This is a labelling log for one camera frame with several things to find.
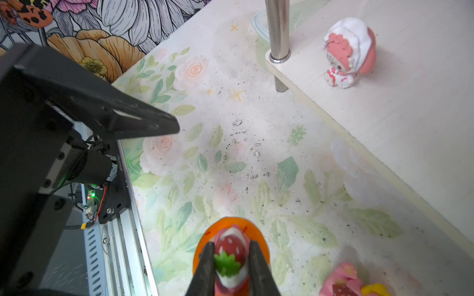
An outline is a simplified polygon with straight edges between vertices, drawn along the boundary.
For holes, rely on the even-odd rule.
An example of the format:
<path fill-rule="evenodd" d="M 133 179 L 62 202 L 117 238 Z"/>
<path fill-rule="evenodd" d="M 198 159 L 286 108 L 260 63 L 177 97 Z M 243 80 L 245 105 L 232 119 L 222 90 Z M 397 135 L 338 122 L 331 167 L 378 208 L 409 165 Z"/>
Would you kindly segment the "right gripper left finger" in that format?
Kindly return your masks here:
<path fill-rule="evenodd" d="M 215 296 L 216 269 L 214 265 L 215 244 L 208 242 L 200 256 L 186 296 Z"/>

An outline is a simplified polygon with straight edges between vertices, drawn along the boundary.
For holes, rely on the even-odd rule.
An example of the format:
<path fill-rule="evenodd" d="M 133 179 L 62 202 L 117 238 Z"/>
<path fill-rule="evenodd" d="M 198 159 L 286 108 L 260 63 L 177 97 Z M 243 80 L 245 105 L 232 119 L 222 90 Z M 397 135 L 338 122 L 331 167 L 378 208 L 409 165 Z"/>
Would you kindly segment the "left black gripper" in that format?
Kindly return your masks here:
<path fill-rule="evenodd" d="M 59 58 L 55 67 L 46 60 Z M 53 49 L 16 44 L 1 59 L 1 191 L 51 192 L 68 181 L 102 185 L 111 159 L 90 150 L 75 122 L 103 139 L 180 132 L 175 116 L 81 70 Z"/>

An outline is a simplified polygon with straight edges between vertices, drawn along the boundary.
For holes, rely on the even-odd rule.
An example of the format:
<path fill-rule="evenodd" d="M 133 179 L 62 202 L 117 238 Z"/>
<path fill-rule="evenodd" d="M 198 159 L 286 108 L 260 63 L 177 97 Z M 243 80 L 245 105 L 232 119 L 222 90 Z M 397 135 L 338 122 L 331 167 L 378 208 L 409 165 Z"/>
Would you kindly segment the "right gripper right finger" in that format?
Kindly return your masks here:
<path fill-rule="evenodd" d="M 249 244 L 249 278 L 250 296 L 280 296 L 260 245 L 253 240 Z"/>

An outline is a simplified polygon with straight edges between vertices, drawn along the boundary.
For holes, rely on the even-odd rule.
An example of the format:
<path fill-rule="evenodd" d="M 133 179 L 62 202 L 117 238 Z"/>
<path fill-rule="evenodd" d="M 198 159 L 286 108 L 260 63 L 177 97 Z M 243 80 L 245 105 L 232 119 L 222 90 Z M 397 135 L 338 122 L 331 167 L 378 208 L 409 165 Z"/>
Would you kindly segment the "pink bear orange donut toy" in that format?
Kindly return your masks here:
<path fill-rule="evenodd" d="M 256 242 L 266 264 L 270 265 L 270 250 L 260 229 L 250 220 L 225 217 L 212 224 L 202 235 L 193 258 L 193 275 L 207 243 L 215 246 L 214 283 L 216 296 L 248 296 L 250 294 L 250 243 Z"/>

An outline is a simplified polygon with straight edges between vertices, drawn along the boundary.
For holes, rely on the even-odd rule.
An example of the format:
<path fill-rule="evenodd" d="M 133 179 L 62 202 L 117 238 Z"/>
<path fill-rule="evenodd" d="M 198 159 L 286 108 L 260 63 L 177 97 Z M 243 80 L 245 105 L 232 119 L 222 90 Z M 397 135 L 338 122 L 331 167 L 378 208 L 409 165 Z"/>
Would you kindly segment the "pink bear yellow flower toy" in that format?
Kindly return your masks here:
<path fill-rule="evenodd" d="M 320 296 L 390 296 L 382 284 L 364 285 L 351 263 L 342 263 L 323 283 Z"/>

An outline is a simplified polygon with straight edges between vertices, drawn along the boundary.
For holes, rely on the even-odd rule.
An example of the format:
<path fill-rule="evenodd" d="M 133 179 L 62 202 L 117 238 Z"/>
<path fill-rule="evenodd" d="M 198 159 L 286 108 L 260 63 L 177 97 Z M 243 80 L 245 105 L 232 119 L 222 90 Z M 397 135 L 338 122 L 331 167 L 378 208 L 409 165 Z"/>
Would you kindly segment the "white hooded pink doll toy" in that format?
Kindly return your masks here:
<path fill-rule="evenodd" d="M 325 35 L 323 45 L 330 63 L 324 78 L 330 86 L 353 87 L 375 66 L 375 34 L 359 18 L 348 17 L 335 23 Z"/>

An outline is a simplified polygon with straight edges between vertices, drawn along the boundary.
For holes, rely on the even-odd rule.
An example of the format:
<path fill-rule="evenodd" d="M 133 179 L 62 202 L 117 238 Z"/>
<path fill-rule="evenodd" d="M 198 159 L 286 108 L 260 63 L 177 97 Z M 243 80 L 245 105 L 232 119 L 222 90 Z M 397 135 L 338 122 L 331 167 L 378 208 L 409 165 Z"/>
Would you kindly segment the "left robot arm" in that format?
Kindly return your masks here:
<path fill-rule="evenodd" d="M 118 142 L 177 134 L 173 115 L 97 78 L 56 50 L 16 44 L 1 58 L 1 294 L 39 284 L 77 203 L 59 190 L 98 190 L 85 228 L 131 206 Z"/>

